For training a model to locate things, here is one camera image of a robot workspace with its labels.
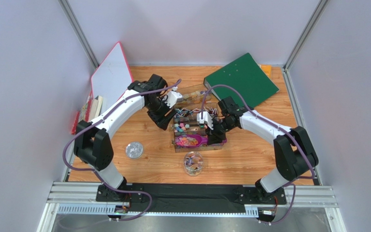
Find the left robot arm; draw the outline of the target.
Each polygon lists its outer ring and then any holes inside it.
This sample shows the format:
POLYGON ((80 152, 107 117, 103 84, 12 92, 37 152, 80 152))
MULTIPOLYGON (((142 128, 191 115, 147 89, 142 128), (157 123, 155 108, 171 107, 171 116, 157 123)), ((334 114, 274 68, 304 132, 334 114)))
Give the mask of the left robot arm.
POLYGON ((146 108, 148 116, 161 129, 166 130, 175 116, 174 106, 183 97, 177 91, 178 80, 169 86, 159 75, 148 81, 134 81, 109 109, 93 120, 80 121, 74 136, 73 154, 88 165, 101 183, 111 191, 128 194, 127 180, 113 163, 111 139, 119 128, 137 111, 146 108))

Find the clear plastic cup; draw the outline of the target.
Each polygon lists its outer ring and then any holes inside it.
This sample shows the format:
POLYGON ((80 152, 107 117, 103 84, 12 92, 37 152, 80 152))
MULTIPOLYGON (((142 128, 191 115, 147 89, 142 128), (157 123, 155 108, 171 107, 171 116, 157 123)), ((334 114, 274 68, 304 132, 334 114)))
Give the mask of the clear plastic cup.
POLYGON ((189 176, 201 174, 203 157, 199 152, 189 152, 184 157, 184 170, 189 176))

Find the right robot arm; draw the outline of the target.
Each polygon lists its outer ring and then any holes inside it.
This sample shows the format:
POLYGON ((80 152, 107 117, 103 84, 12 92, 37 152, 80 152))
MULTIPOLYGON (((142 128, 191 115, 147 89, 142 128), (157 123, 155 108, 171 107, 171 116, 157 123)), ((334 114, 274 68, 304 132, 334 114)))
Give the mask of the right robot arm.
POLYGON ((258 135, 274 148, 276 167, 256 183, 257 191, 270 195, 299 179, 305 172, 315 174, 319 159, 305 128, 283 126, 262 116, 248 106, 239 106, 232 97, 218 103, 223 118, 214 119, 206 111, 197 115, 201 126, 207 126, 208 144, 226 139, 226 133, 240 128, 258 135))

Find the purple plastic scoop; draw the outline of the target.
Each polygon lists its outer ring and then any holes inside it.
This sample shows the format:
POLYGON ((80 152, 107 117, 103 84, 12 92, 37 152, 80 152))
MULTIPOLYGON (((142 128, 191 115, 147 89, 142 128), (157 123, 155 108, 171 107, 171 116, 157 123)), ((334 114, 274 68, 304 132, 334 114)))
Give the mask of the purple plastic scoop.
POLYGON ((175 137, 173 143, 180 147, 197 148, 206 146, 222 146, 227 142, 227 140, 224 140, 220 144, 207 145, 207 140, 207 136, 201 136, 197 134, 184 134, 175 137))

